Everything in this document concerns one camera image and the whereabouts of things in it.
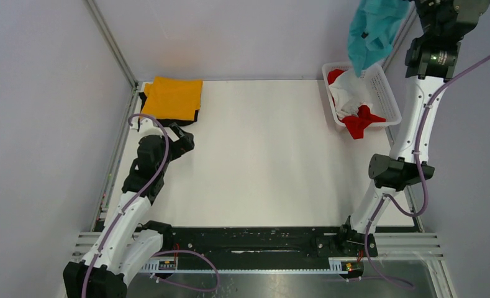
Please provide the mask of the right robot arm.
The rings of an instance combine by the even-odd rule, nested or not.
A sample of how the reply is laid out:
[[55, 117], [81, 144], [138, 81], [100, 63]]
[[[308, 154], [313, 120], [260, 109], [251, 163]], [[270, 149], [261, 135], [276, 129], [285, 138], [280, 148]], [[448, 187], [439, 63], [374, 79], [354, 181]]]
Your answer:
[[386, 206], [407, 186], [424, 186], [433, 176], [428, 165], [429, 140], [444, 91], [460, 76], [455, 73], [461, 40], [478, 24], [489, 1], [416, 1], [423, 34], [413, 39], [405, 64], [405, 120], [388, 155], [373, 155], [370, 185], [360, 206], [335, 236], [345, 256], [378, 254], [373, 232]]

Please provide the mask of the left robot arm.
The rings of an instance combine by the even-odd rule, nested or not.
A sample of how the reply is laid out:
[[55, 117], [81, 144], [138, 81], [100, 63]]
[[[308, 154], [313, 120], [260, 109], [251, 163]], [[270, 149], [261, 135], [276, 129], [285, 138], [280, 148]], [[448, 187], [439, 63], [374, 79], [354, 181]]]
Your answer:
[[115, 214], [81, 261], [70, 261], [63, 281], [68, 297], [125, 297], [127, 288], [151, 255], [167, 255], [174, 247], [166, 232], [170, 225], [148, 222], [131, 243], [137, 225], [164, 186], [171, 161], [194, 149], [194, 135], [177, 124], [169, 126], [177, 136], [146, 135], [138, 142], [137, 156], [122, 186]]

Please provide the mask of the teal t shirt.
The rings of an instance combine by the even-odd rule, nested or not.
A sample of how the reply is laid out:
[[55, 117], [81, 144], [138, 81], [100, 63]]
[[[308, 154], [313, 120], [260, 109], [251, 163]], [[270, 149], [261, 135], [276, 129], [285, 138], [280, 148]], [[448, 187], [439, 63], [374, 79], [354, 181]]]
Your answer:
[[357, 77], [385, 59], [393, 48], [409, 1], [361, 0], [349, 26], [347, 53]]

